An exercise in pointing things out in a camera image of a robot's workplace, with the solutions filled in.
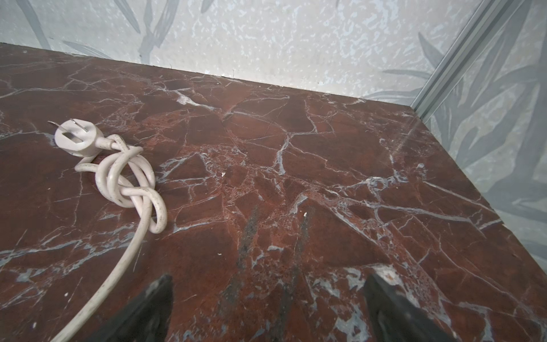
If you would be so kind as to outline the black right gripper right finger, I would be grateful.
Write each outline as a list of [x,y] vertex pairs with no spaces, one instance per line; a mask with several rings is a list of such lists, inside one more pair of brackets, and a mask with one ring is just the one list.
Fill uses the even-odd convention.
[[377,341],[455,340],[380,275],[367,277],[363,293]]

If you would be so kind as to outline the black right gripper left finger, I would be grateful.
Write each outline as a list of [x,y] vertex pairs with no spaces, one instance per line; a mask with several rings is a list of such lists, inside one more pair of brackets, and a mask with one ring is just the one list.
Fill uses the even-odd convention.
[[111,317],[88,341],[156,341],[167,338],[174,303],[172,276],[164,274]]

